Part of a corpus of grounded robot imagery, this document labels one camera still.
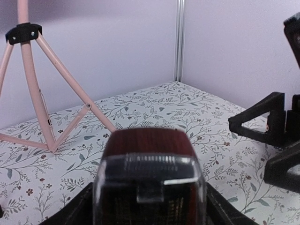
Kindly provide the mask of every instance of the clear plastic container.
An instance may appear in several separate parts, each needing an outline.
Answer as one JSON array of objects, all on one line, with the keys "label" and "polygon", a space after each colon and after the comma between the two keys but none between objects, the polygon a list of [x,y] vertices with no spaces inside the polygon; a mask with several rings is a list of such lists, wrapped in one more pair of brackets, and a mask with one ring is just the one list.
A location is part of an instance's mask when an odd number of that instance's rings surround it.
[{"label": "clear plastic container", "polygon": [[202,225],[206,187],[198,160],[166,154],[103,159],[93,189],[94,225]]}]

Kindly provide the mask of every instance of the floral pattern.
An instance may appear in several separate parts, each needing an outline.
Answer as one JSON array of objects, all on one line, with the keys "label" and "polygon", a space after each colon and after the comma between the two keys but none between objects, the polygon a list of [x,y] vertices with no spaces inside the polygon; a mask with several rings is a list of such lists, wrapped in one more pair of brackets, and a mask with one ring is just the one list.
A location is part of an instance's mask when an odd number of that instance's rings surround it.
[{"label": "floral pattern", "polygon": [[[263,182],[264,166],[281,149],[238,136],[228,118],[243,108],[180,82],[170,82],[96,101],[118,129],[177,128],[186,132],[206,180],[235,208],[260,225],[300,224],[300,195]],[[81,106],[52,113],[59,135]],[[258,117],[246,127],[266,129]],[[44,142],[36,119],[1,131]],[[62,209],[95,178],[110,133],[88,113],[52,154],[0,142],[2,225],[36,225]]]}]

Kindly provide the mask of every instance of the black robotic claw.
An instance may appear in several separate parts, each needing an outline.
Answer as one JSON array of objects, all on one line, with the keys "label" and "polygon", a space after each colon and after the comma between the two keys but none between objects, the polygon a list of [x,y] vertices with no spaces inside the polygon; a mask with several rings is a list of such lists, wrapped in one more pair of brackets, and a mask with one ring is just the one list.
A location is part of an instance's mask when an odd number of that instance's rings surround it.
[{"label": "black robotic claw", "polygon": [[[300,12],[284,21],[285,36],[300,67]],[[300,95],[292,98],[292,109],[285,111],[285,94],[273,92],[249,109],[229,118],[229,129],[238,135],[284,151],[270,159],[265,167],[264,181],[268,184],[300,193],[300,175],[288,173],[300,164]],[[260,132],[242,126],[255,117],[270,112],[267,131]]]}]

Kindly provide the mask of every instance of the white wall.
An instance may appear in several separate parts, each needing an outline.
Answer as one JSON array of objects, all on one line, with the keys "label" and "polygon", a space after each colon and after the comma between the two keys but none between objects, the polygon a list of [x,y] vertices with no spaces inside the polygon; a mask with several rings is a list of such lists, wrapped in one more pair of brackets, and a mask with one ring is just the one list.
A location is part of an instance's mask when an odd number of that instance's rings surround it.
[{"label": "white wall", "polygon": [[273,91],[289,108],[300,69],[283,21],[298,0],[186,0],[183,82],[250,107]]},{"label": "white wall", "polygon": [[[0,53],[16,25],[16,0],[0,0]],[[93,100],[173,80],[173,0],[30,0],[30,21]],[[32,43],[37,78],[50,112],[82,102]],[[35,118],[20,45],[14,47],[0,99],[0,128]]]}]

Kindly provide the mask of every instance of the flower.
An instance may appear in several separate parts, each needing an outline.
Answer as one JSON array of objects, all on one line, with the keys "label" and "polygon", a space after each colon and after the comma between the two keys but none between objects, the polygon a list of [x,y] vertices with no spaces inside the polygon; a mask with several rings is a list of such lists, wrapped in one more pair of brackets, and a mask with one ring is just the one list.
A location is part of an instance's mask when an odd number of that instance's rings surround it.
[{"label": "flower", "polygon": [[26,194],[27,194],[28,196],[30,196],[31,194],[33,194],[33,190],[29,188],[29,189],[26,191]]}]

